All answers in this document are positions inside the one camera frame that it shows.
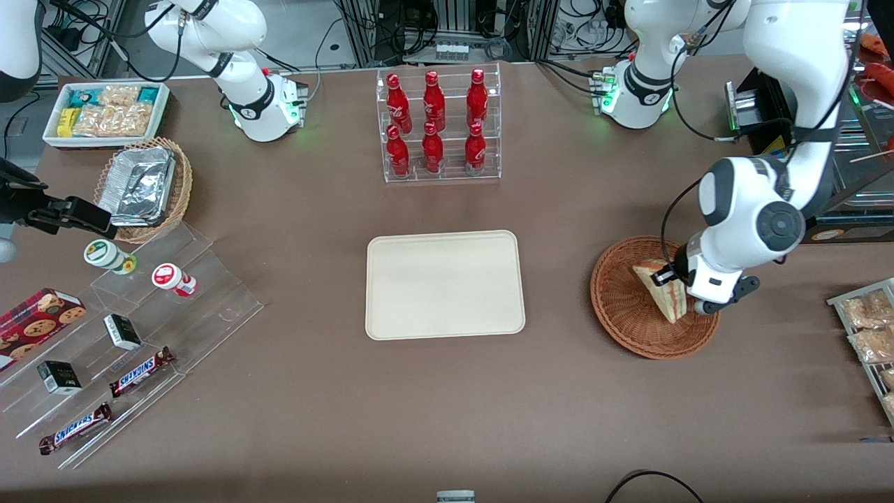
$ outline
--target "red bottle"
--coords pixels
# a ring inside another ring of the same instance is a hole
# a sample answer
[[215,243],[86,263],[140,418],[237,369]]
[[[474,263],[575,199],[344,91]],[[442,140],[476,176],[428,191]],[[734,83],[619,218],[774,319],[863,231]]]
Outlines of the red bottle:
[[385,80],[388,82],[388,115],[403,134],[409,134],[413,131],[413,121],[409,118],[409,100],[401,89],[401,79],[390,73]]
[[466,138],[466,173],[469,176],[481,175],[485,170],[485,149],[487,142],[481,136],[481,123],[474,123],[468,127]]
[[426,72],[426,94],[422,97],[426,106],[426,120],[433,121],[438,132],[447,127],[447,111],[444,106],[444,91],[438,85],[438,72]]
[[426,122],[426,137],[422,140],[422,151],[426,154],[426,170],[432,175],[441,173],[444,163],[444,144],[438,135],[434,121]]
[[466,95],[466,122],[469,126],[474,123],[484,123],[487,118],[487,88],[485,87],[485,71],[476,68],[472,70],[472,85],[468,87]]
[[388,124],[385,129],[388,134],[388,142],[385,149],[388,150],[388,159],[391,161],[394,176],[406,178],[409,176],[409,150],[407,144],[401,138],[401,131],[394,124]]

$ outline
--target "brown wicker basket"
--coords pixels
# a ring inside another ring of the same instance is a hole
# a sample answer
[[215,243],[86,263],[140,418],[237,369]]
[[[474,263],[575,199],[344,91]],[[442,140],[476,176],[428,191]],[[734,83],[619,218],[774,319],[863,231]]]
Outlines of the brown wicker basket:
[[[667,243],[672,257],[679,245]],[[689,297],[686,316],[669,323],[632,269],[643,260],[661,256],[661,241],[651,235],[615,243],[596,262],[590,277],[590,300],[599,321],[618,344],[655,360],[683,358],[707,344],[717,330],[720,314],[697,314],[695,299]]]
[[[118,241],[126,243],[143,244],[156,234],[160,234],[167,228],[176,226],[183,219],[186,208],[190,204],[190,191],[192,190],[192,167],[190,160],[183,154],[180,146],[166,138],[153,138],[150,141],[141,141],[124,147],[125,149],[148,149],[150,147],[166,147],[174,152],[177,156],[177,165],[174,168],[173,182],[171,185],[171,195],[168,197],[167,216],[161,225],[155,227],[119,227],[118,235],[115,237]],[[109,174],[109,168],[112,166],[112,159],[105,163],[103,174],[99,176],[97,188],[93,191],[93,203],[99,203],[99,196],[103,193],[105,187],[105,178]]]

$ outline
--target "table surface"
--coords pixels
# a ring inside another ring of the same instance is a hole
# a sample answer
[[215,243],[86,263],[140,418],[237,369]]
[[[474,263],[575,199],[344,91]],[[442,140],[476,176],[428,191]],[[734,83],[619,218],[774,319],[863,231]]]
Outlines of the table surface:
[[[170,81],[164,135],[195,173],[186,220],[270,303],[77,470],[57,471],[0,425],[0,499],[425,502],[470,488],[482,503],[590,501],[652,468],[705,500],[891,501],[894,446],[858,443],[890,430],[825,299],[894,277],[892,245],[800,247],[751,271],[762,288],[723,313],[699,353],[631,354],[590,305],[596,259],[656,234],[680,190],[747,146],[699,139],[673,113],[625,130],[541,68],[501,68],[503,178],[452,186],[383,182],[374,71],[325,74],[307,127],[269,144],[233,126],[212,81]],[[740,56],[688,60],[687,118],[721,131],[722,84],[750,68]],[[109,155],[47,148],[38,173],[50,193],[88,198]],[[688,197],[669,237],[703,225]],[[367,337],[370,240],[489,229],[519,239],[522,332]],[[3,311],[97,276],[80,257],[89,234],[14,237]],[[685,501],[659,482],[633,490]]]

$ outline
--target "red cookie box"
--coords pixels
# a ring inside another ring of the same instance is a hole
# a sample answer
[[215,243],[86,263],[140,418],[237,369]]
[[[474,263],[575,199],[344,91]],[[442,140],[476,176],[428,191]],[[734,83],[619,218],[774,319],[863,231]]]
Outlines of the red cookie box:
[[0,371],[84,315],[77,297],[43,288],[0,316]]

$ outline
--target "clear acrylic shelf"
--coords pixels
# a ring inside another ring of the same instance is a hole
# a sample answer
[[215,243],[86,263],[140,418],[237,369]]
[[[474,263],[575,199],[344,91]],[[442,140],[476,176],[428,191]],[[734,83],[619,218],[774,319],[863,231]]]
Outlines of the clear acrylic shelf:
[[[77,467],[264,307],[217,259],[210,245],[186,224],[143,244],[134,251],[137,270],[125,277],[106,272],[79,294],[91,309],[80,325],[57,335],[46,348],[32,351],[26,362],[5,372],[9,375],[0,382],[0,405],[16,438],[33,444],[35,456],[39,456],[41,438],[108,402],[114,418],[111,423],[91,429],[46,456],[60,469]],[[163,262],[180,265],[195,277],[196,293],[180,297],[155,288],[149,275]],[[133,322],[143,341],[139,350],[129,352],[112,344],[103,323],[110,312]],[[109,383],[166,345],[176,360],[113,399]],[[71,363],[83,389],[72,396],[48,393],[37,371],[44,360]]]
[[[485,150],[485,168],[481,175],[470,176],[466,173],[466,94],[471,83],[472,70],[481,68],[485,71],[485,87],[487,87],[487,119],[482,135],[487,142]],[[481,179],[500,178],[502,175],[502,104],[500,66],[498,64],[479,65],[445,65],[436,67],[438,81],[444,92],[447,128],[442,131],[444,145],[444,167],[438,175],[426,170],[425,157],[422,152],[422,139],[425,136],[423,124],[426,123],[422,97],[426,92],[425,74],[417,68],[392,68],[379,70],[376,75],[376,108],[379,122],[379,141],[382,144],[382,166],[385,181],[390,182],[437,182],[442,180],[475,181]],[[409,177],[398,178],[391,169],[388,150],[385,144],[388,137],[385,128],[391,123],[388,115],[388,87],[384,83],[389,73],[397,73],[401,77],[401,87],[409,99],[409,116],[413,121],[413,130],[403,135],[409,148]]]

